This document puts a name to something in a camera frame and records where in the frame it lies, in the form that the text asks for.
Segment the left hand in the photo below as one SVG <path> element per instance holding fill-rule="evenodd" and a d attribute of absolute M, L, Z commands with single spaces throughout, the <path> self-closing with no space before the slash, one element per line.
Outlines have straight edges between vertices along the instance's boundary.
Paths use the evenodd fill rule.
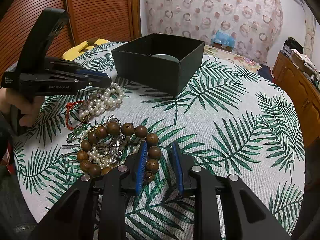
<path fill-rule="evenodd" d="M 33 103 L 30 103 L 18 92 L 10 88 L 1 88 L 1 113 L 8 116 L 11 106 L 15 106 L 23 114 L 19 120 L 22 127 L 31 127 L 35 124 L 43 103 L 44 96 L 36 96 Z"/>

